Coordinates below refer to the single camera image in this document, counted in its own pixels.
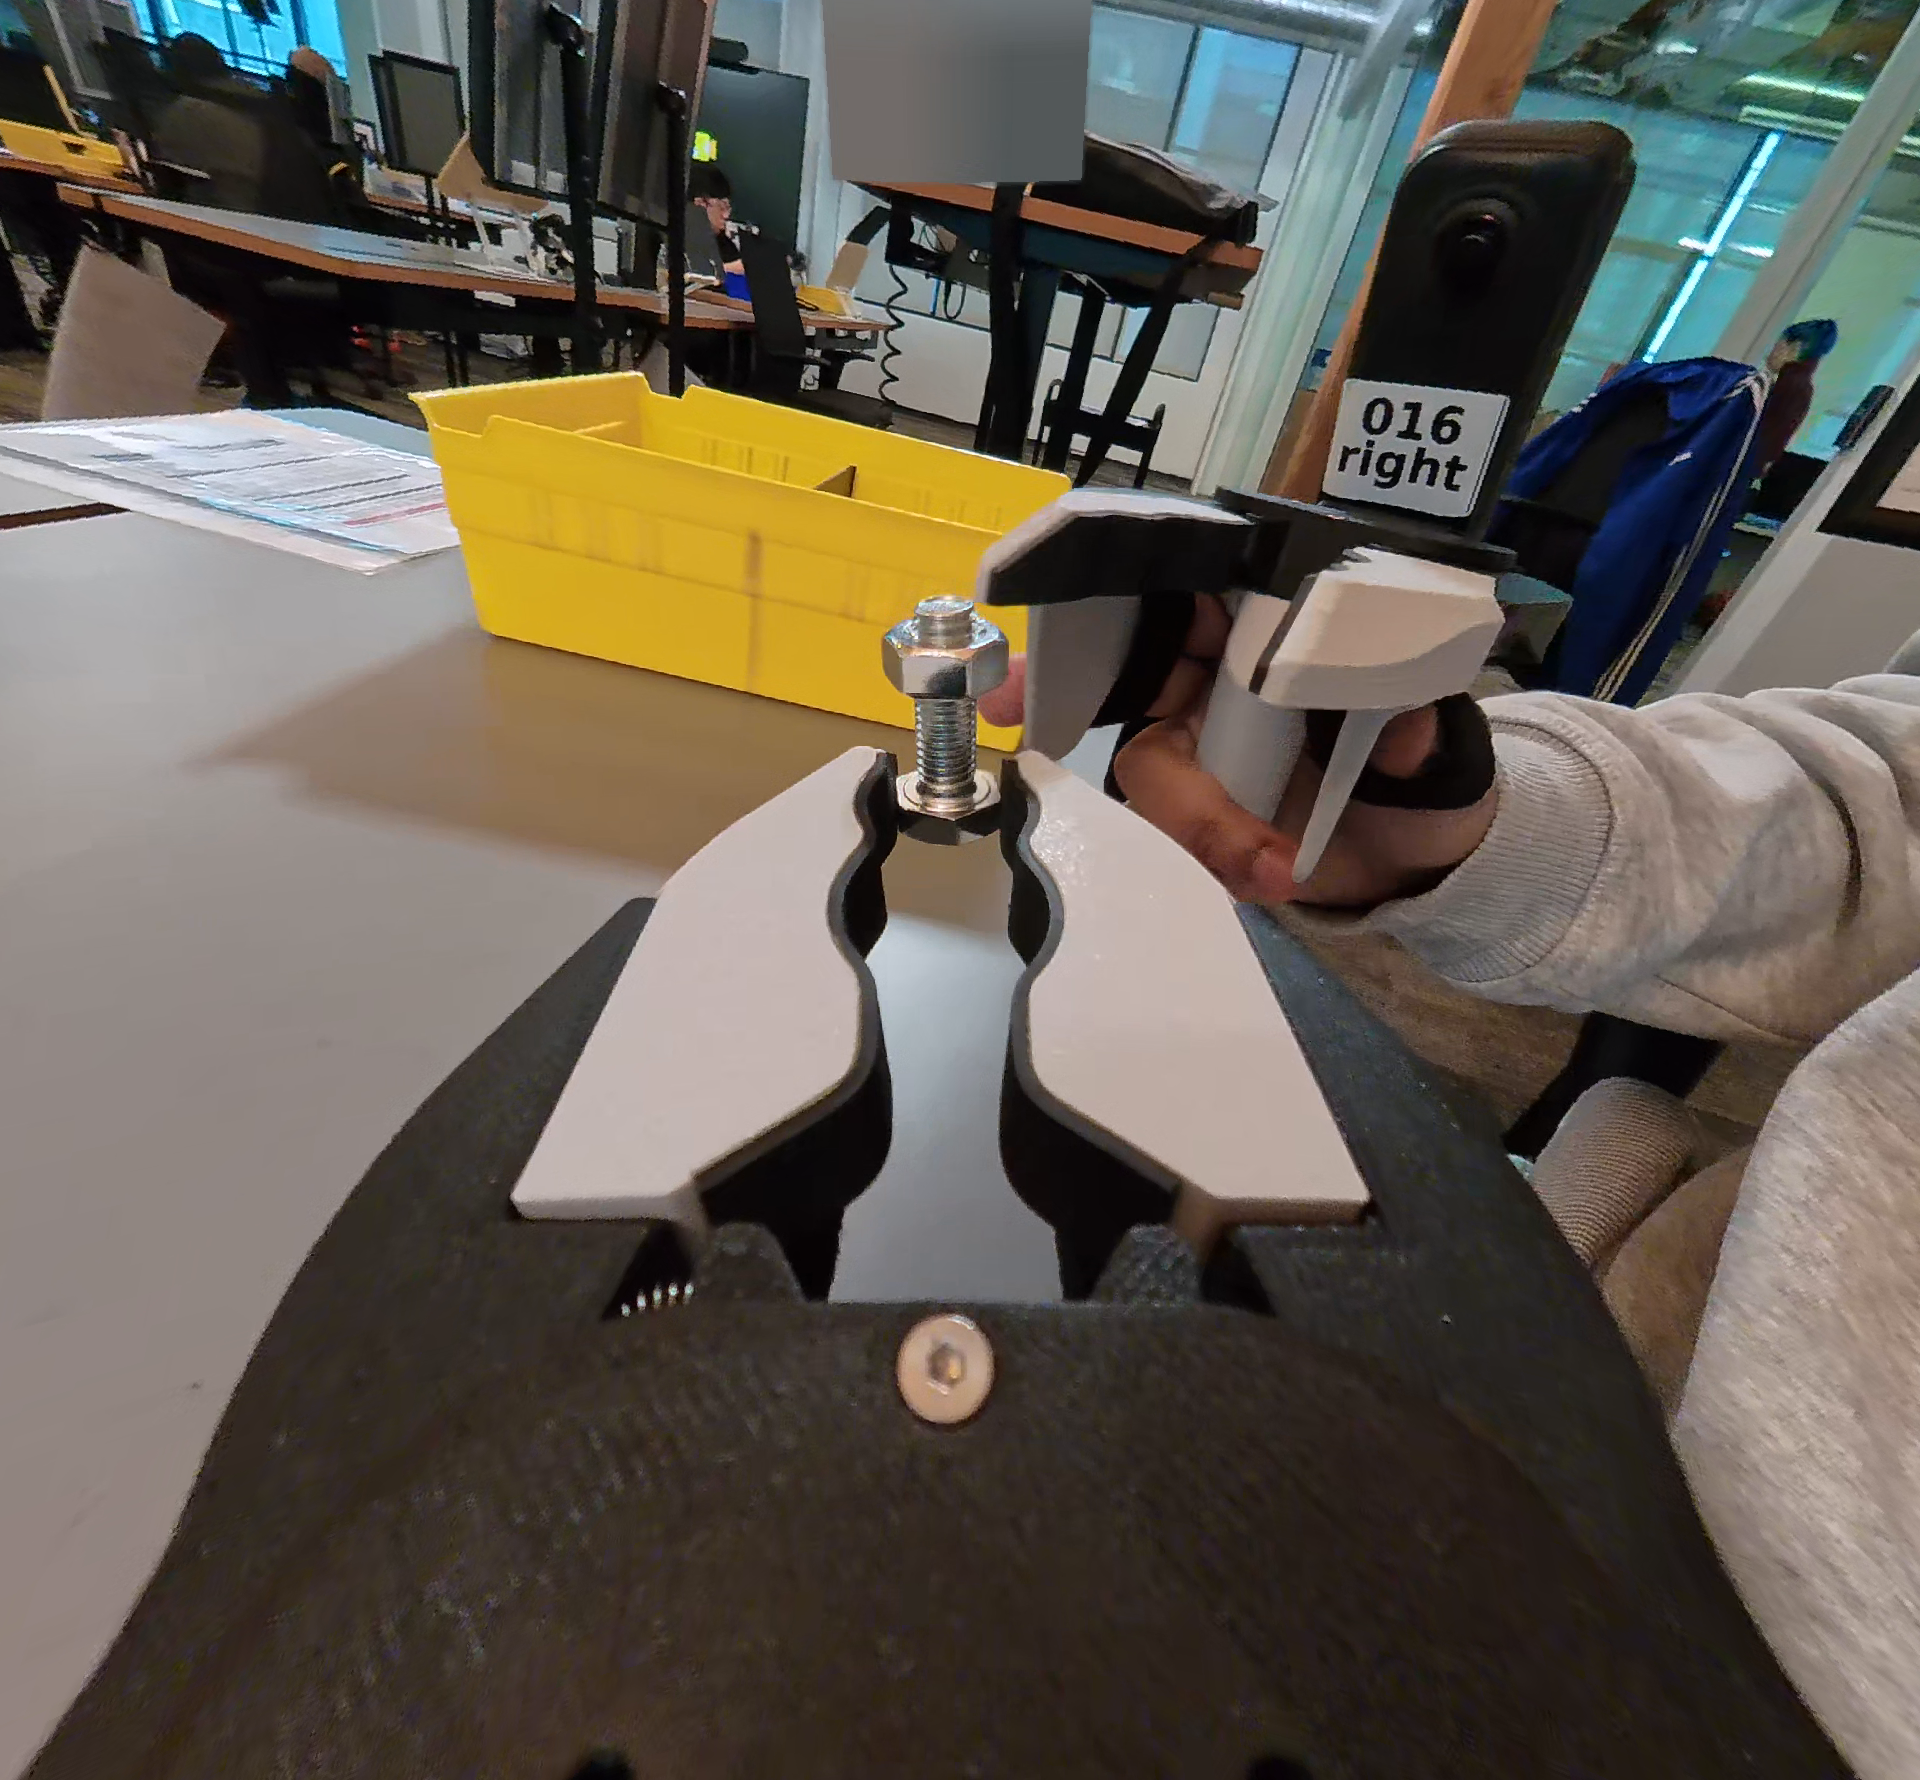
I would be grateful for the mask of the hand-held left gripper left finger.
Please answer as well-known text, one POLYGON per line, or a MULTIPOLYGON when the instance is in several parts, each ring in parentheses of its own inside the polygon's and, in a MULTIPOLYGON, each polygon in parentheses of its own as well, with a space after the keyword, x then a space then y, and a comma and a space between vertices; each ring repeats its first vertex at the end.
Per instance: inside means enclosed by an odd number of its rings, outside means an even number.
POLYGON ((511 1191, 525 1221, 744 1223, 800 1291, 893 1141, 870 970, 895 760, 855 746, 717 833, 661 888, 511 1191))

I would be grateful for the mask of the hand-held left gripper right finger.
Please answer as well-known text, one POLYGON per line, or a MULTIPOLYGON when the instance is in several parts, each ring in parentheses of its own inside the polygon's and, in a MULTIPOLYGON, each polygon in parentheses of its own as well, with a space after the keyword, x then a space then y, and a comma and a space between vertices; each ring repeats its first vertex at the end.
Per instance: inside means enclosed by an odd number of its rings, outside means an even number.
POLYGON ((1090 1297, 1127 1235, 1200 1264, 1241 1226, 1352 1226, 1370 1191, 1234 902, 1070 768, 1001 779, 1022 958, 998 1092, 1007 1184, 1090 1297))

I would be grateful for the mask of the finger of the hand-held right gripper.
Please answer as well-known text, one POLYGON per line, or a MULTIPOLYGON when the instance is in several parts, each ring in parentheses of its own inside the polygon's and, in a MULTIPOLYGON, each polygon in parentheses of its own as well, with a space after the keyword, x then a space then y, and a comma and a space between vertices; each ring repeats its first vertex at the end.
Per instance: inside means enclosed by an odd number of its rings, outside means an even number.
POLYGON ((1057 606, 1155 593, 1230 593, 1256 563, 1262 526, 1212 500, 1070 491, 980 556, 975 599, 1057 606))
POLYGON ((1503 628, 1490 573, 1334 563, 1276 615, 1250 600, 1241 685, 1265 705, 1428 705, 1463 693, 1503 628))

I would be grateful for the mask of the steel hex nut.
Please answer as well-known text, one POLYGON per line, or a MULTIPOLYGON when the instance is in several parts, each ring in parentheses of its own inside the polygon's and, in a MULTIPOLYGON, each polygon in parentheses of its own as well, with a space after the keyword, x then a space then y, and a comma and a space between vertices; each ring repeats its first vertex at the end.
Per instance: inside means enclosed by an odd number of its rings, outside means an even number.
POLYGON ((959 600, 958 613, 912 615, 880 638, 884 676, 915 701, 977 704, 1009 670, 1012 648, 994 621, 959 600))

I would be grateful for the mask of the steel bolt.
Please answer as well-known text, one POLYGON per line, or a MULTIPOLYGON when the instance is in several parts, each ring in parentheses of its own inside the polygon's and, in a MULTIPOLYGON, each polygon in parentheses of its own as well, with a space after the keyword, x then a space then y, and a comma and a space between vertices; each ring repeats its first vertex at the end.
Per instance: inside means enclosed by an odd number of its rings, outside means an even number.
MULTIPOLYGON (((931 595, 912 615, 958 613, 959 600, 973 602, 958 595, 931 595)), ((980 701, 907 699, 915 710, 915 765, 895 779, 900 833, 936 845, 966 845, 994 833, 1001 794, 994 774, 978 762, 980 701)))

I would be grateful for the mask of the yellow plastic bin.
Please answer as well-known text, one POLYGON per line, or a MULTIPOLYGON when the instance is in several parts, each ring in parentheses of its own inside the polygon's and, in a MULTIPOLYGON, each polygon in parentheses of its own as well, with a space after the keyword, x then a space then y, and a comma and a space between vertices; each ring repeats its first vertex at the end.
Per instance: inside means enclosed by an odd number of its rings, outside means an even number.
POLYGON ((96 136, 73 136, 24 121, 3 121, 3 160, 78 183, 137 191, 120 150, 96 136))
POLYGON ((415 395, 494 638, 912 723, 883 635, 1069 474, 637 373, 415 395))

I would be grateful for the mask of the wooden standing desk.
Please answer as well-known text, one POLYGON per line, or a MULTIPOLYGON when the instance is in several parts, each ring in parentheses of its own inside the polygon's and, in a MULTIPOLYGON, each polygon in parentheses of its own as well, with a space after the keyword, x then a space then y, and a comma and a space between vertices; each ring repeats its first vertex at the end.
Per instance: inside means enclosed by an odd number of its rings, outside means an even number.
POLYGON ((1152 221, 1038 196, 1026 185, 862 183, 884 212, 890 267, 929 278, 945 272, 918 231, 943 231, 956 256, 980 256, 987 275, 988 365, 973 447, 1022 460, 1039 418, 1039 466, 1064 471, 1084 441, 1075 483, 1094 476, 1134 425, 1173 313, 1233 304, 1256 281, 1262 251, 1152 221), (1102 406, 1087 403, 1099 323, 1134 307, 1140 323, 1102 406))

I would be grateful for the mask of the long wooden desk row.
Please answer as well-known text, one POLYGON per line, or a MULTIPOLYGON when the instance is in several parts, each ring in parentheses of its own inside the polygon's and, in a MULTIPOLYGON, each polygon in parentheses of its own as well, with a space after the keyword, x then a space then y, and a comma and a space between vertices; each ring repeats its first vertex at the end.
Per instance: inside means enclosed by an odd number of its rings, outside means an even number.
POLYGON ((690 298, 675 305, 657 290, 544 278, 524 267, 492 265, 433 242, 295 224, 272 215, 158 200, 124 175, 68 168, 16 152, 3 154, 4 185, 52 185, 62 210, 102 239, 137 231, 165 251, 214 255, 220 265, 353 282, 380 301, 374 323, 424 333, 518 333, 587 346, 639 327, 712 330, 751 337, 751 305, 690 298))

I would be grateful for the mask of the person's right hand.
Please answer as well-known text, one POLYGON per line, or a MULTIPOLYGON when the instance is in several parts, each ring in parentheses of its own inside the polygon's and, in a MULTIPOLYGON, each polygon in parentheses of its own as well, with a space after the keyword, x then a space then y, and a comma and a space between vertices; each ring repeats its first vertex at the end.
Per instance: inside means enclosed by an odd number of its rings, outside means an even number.
POLYGON ((1195 858, 1234 901, 1370 910, 1439 886, 1473 855, 1498 811, 1492 730, 1453 697, 1395 716, 1306 879, 1295 876, 1320 762, 1299 758, 1276 819, 1238 807, 1197 760, 1197 736, 1230 618, 1210 595, 1192 600, 1187 635, 1151 705, 1152 722, 1116 756, 1125 801, 1195 858))

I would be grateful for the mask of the blue jacket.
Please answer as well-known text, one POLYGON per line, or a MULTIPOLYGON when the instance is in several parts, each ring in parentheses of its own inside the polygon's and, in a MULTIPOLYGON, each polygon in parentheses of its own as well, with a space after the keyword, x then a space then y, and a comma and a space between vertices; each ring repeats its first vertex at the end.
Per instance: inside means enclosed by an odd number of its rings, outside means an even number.
POLYGON ((1741 360, 1639 363, 1519 450, 1490 539, 1569 596, 1521 686, 1614 705, 1653 686, 1753 486, 1769 393, 1741 360))

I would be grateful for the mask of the black office chair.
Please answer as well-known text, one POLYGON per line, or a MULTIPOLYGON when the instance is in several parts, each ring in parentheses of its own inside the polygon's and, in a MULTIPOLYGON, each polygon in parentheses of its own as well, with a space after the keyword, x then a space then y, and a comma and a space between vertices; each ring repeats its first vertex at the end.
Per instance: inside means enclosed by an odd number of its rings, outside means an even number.
POLYGON ((738 231, 737 243, 755 319, 753 398, 888 430, 895 410, 887 400, 841 385, 852 352, 809 339, 787 253, 763 231, 738 231))

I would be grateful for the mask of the person's leg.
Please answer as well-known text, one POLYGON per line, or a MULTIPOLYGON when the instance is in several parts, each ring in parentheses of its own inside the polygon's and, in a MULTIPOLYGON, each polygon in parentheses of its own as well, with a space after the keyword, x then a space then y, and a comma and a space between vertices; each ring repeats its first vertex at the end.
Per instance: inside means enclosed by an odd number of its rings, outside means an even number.
POLYGON ((1586 1089, 1531 1169, 1641 1375, 1677 1408, 1758 1133, 1632 1079, 1586 1089))

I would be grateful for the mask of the small black monitor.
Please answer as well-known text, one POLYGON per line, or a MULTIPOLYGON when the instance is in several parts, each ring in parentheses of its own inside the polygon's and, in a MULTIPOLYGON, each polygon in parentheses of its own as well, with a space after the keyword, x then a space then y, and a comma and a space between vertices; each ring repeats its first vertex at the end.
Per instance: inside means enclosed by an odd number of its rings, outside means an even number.
POLYGON ((809 255, 806 125, 810 84, 798 73, 755 65, 708 65, 699 133, 704 156, 731 183, 732 221, 809 255))
POLYGON ((384 163, 437 181, 467 136, 460 70, 448 62, 384 50, 369 56, 369 76, 384 163))

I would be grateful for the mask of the laminated paper sheet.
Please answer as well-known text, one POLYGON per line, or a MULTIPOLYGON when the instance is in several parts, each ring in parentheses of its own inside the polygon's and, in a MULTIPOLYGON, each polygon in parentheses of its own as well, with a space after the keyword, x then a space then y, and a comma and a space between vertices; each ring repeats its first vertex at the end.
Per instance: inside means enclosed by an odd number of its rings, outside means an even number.
POLYGON ((6 425, 4 491, 98 503, 376 575, 455 552, 424 436, 398 443, 254 410, 6 425))

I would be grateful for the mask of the wooden post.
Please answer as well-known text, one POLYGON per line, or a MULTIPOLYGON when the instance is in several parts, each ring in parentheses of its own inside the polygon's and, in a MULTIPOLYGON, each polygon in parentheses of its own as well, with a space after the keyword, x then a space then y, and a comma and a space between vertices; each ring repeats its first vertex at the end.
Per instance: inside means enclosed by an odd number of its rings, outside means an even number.
MULTIPOLYGON (((1428 111, 1414 140, 1428 142, 1461 121, 1505 118, 1524 88, 1559 0, 1466 0, 1437 71, 1428 111)), ((1317 500, 1332 453, 1341 385, 1352 363, 1361 316, 1372 301, 1378 253, 1370 253, 1348 317, 1310 408, 1290 441, 1287 460, 1273 455, 1259 488, 1270 497, 1317 500)))

